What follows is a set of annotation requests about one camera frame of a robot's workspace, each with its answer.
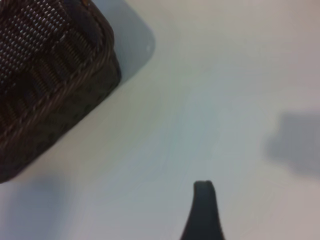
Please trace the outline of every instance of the woven texture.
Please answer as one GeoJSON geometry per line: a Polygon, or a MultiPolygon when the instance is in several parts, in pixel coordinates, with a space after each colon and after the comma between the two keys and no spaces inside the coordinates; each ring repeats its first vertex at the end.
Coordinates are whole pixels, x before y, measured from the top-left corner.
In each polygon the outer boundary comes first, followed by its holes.
{"type": "Polygon", "coordinates": [[[0,1],[0,182],[118,85],[113,47],[113,31],[90,1],[0,1]]]}

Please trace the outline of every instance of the white table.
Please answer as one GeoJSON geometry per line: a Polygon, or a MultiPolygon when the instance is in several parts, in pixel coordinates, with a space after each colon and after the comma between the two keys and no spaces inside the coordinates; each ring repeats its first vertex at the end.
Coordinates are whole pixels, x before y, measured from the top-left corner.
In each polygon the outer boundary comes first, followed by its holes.
{"type": "Polygon", "coordinates": [[[211,180],[227,240],[319,240],[320,4],[95,2],[124,83],[0,186],[0,239],[178,240],[211,180]]]}

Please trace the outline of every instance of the black object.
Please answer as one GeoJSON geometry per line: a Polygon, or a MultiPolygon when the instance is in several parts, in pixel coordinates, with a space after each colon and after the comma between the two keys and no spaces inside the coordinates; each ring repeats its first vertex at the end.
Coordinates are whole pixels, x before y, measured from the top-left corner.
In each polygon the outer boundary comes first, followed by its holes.
{"type": "Polygon", "coordinates": [[[211,181],[194,183],[193,203],[181,240],[225,240],[211,181]]]}

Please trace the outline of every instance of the brown woven basket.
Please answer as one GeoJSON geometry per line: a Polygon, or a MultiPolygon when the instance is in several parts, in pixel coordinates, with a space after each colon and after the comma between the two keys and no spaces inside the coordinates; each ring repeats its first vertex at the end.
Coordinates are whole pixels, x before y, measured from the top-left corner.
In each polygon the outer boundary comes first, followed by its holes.
{"type": "Polygon", "coordinates": [[[0,183],[120,82],[114,33],[86,0],[0,1],[0,183]]]}

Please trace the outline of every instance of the white surface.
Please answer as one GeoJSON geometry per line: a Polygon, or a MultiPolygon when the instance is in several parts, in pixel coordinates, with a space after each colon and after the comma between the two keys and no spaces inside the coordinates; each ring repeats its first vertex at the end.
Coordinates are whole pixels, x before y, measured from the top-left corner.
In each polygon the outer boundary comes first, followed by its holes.
{"type": "Polygon", "coordinates": [[[126,81],[0,186],[0,239],[178,240],[212,180],[227,240],[319,240],[319,3],[95,2],[126,81]]]}

